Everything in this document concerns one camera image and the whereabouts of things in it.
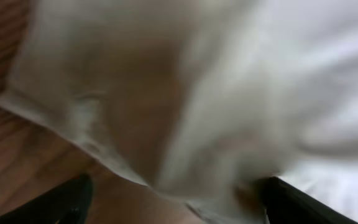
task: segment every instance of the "wood grain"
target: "wood grain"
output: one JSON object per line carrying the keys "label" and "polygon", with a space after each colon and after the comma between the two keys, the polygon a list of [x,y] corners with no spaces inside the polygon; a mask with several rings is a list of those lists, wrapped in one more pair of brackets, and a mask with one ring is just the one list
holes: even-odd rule
{"label": "wood grain", "polygon": [[[28,11],[28,0],[0,0],[0,94]],[[0,215],[82,172],[96,185],[88,224],[200,222],[182,205],[114,175],[51,131],[0,109]]]}

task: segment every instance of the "blurry background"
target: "blurry background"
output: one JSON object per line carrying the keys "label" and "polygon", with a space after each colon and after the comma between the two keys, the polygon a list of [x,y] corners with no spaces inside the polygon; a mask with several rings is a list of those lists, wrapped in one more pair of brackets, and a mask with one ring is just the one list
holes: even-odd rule
{"label": "blurry background", "polygon": [[[0,0],[0,94],[28,11],[28,0]],[[88,224],[200,223],[183,205],[114,175],[56,134],[0,109],[0,215],[83,172],[96,188]]]}

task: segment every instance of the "white cloth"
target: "white cloth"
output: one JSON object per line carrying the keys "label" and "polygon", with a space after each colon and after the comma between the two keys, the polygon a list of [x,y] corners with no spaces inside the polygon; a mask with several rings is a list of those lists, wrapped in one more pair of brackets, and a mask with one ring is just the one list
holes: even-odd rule
{"label": "white cloth", "polygon": [[[321,170],[309,159],[357,167],[358,0],[40,0],[34,12],[0,105],[216,223],[263,221],[236,185],[282,174],[307,192],[301,178]],[[358,194],[335,197],[358,221],[341,206]]]}

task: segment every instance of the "white fabric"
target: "white fabric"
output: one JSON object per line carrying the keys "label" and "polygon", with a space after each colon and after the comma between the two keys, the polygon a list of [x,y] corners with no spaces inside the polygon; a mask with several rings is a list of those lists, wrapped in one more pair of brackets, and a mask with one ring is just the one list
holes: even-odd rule
{"label": "white fabric", "polygon": [[[2,107],[216,223],[263,222],[232,191],[277,174],[358,221],[358,0],[43,0],[34,17]],[[175,88],[163,147],[120,147]],[[125,129],[140,111],[153,122]]]}

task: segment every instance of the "black object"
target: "black object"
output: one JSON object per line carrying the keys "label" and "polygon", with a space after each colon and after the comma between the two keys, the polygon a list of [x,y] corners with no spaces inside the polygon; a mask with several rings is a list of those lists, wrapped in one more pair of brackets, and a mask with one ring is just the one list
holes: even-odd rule
{"label": "black object", "polygon": [[0,224],[84,224],[92,193],[91,178],[80,175],[0,216]]}
{"label": "black object", "polygon": [[357,224],[277,177],[258,188],[271,224]]}

